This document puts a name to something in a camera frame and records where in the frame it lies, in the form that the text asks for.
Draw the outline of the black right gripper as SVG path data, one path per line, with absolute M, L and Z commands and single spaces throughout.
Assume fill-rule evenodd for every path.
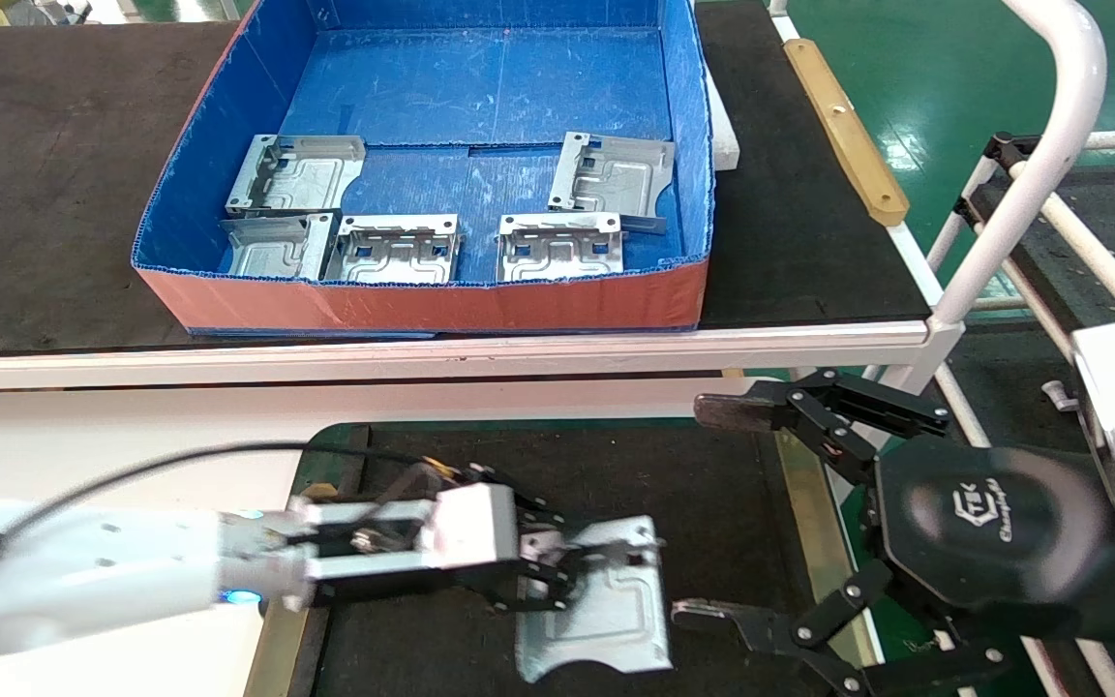
M 788 430 L 853 485 L 870 484 L 875 471 L 882 555 L 948 612 L 1025 631 L 1082 623 L 1082 596 L 1115 529 L 1115 509 L 1087 465 L 1022 447 L 939 439 L 949 427 L 947 408 L 836 369 L 797 383 L 760 380 L 743 394 L 699 394 L 694 416 L 712 429 Z M 856 424 L 910 441 L 878 464 L 878 447 L 854 430 Z M 799 617 L 689 598 L 673 603 L 670 619 L 708 632 L 731 626 L 749 652 L 804 664 L 835 696 L 956 691 L 1008 670 L 1006 655 L 988 643 L 861 669 L 842 660 L 831 639 L 894 587 L 892 569 L 875 560 Z

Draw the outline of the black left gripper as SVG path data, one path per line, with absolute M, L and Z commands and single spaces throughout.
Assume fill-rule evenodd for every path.
M 565 612 L 576 575 L 553 567 L 592 572 L 662 561 L 650 532 L 563 534 L 546 500 L 476 463 L 414 463 L 380 494 L 313 498 L 311 546 L 317 608 L 468 590 L 501 612 Z

